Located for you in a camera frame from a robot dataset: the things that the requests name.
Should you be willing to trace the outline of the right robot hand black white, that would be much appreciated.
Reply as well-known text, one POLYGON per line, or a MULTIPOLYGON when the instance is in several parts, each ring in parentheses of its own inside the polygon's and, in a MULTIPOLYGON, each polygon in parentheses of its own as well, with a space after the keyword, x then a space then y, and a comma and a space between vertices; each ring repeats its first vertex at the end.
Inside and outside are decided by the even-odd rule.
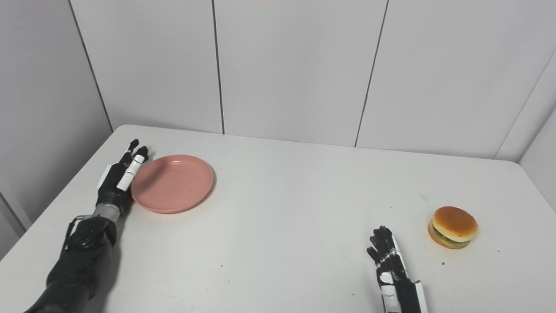
POLYGON ((373 230, 367 253, 376 266, 385 313, 428 313, 421 281, 412 281, 393 232, 386 226, 373 230))

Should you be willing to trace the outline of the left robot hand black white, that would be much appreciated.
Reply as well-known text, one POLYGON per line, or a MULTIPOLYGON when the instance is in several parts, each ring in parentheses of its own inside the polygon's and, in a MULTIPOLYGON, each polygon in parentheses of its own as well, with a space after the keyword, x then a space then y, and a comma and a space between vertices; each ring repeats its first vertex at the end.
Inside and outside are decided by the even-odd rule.
POLYGON ((139 148, 139 139, 131 141, 119 162, 108 167, 98 189, 96 206, 108 205, 117 209, 119 213, 127 212, 132 204, 129 187, 139 168, 147 160, 147 146, 139 148))

